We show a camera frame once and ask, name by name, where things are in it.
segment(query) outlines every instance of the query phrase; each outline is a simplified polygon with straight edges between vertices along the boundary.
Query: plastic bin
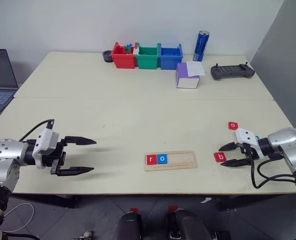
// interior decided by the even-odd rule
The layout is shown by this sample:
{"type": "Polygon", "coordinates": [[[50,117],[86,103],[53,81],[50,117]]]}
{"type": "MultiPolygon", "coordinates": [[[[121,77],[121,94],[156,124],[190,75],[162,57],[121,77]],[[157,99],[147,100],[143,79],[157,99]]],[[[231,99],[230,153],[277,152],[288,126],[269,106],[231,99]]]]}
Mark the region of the plastic bin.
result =
{"type": "Polygon", "coordinates": [[[158,43],[157,47],[144,47],[137,43],[138,49],[135,56],[140,69],[157,69],[160,57],[160,45],[158,43]]]}
{"type": "Polygon", "coordinates": [[[136,65],[136,59],[133,55],[134,47],[131,47],[131,53],[126,53],[123,46],[120,46],[118,42],[114,44],[111,52],[111,57],[118,69],[134,69],[136,65]]]}
{"type": "Polygon", "coordinates": [[[177,48],[165,48],[160,44],[160,66],[163,70],[176,70],[182,60],[181,44],[177,48]]]}

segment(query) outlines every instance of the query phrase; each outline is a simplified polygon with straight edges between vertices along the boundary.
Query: blue storage bin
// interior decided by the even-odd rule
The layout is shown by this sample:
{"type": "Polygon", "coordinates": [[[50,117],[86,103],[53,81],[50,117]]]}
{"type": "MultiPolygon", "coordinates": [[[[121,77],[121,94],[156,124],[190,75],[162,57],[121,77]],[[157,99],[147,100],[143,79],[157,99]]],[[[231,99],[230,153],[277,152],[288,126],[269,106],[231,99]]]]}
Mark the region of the blue storage bin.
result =
{"type": "Polygon", "coordinates": [[[163,70],[176,70],[177,63],[182,60],[181,44],[177,48],[160,47],[160,66],[163,70]]]}

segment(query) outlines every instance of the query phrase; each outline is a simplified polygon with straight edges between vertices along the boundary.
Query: red storage bin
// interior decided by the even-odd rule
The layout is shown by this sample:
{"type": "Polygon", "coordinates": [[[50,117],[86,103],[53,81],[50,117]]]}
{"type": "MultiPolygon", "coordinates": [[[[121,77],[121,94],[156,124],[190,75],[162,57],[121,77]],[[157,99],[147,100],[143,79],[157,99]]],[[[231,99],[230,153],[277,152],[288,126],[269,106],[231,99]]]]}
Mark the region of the red storage bin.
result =
{"type": "Polygon", "coordinates": [[[114,44],[111,57],[118,69],[134,69],[136,66],[136,58],[133,55],[134,47],[131,47],[131,53],[126,53],[123,46],[118,42],[114,44]]]}

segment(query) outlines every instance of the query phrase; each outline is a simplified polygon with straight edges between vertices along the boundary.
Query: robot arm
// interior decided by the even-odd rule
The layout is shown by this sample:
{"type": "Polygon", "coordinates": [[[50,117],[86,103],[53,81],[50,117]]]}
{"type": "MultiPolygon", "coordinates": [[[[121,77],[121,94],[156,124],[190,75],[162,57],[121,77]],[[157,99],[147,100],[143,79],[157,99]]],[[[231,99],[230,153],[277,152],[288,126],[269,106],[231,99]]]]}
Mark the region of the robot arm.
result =
{"type": "Polygon", "coordinates": [[[258,141],[262,153],[280,154],[285,159],[296,184],[296,128],[283,128],[258,141]]]}
{"type": "Polygon", "coordinates": [[[0,225],[9,197],[20,178],[20,167],[27,165],[36,165],[38,169],[51,167],[50,174],[57,176],[74,176],[93,170],[93,167],[61,169],[66,156],[63,149],[67,144],[91,145],[96,142],[79,136],[66,136],[58,142],[59,134],[53,132],[53,124],[54,119],[46,120],[35,126],[19,141],[10,138],[0,139],[0,225]],[[45,123],[47,126],[37,139],[24,141],[27,135],[45,123]]]}
{"type": "Polygon", "coordinates": [[[284,181],[296,184],[296,128],[283,128],[275,133],[268,135],[266,138],[257,139],[251,131],[238,128],[235,131],[235,142],[223,146],[220,151],[229,151],[241,148],[241,152],[246,155],[245,159],[228,160],[222,163],[223,166],[239,167],[251,165],[251,179],[255,188],[260,188],[268,181],[284,181]],[[291,174],[280,174],[273,177],[266,177],[260,172],[260,167],[267,162],[276,161],[284,158],[291,174]],[[254,181],[254,160],[261,159],[264,162],[258,165],[258,173],[265,177],[258,186],[254,181]],[[292,177],[291,179],[280,179],[280,177],[292,177]]]}

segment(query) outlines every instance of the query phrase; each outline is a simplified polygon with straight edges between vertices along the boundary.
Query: white wall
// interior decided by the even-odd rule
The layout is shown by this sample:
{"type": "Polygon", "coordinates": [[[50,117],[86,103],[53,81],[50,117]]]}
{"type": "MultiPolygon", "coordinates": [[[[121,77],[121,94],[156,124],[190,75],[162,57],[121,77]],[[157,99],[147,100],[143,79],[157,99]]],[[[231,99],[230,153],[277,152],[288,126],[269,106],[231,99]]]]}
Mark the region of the white wall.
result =
{"type": "Polygon", "coordinates": [[[23,82],[50,51],[102,52],[157,42],[194,50],[210,32],[206,54],[250,61],[283,0],[0,0],[0,48],[23,82]]]}

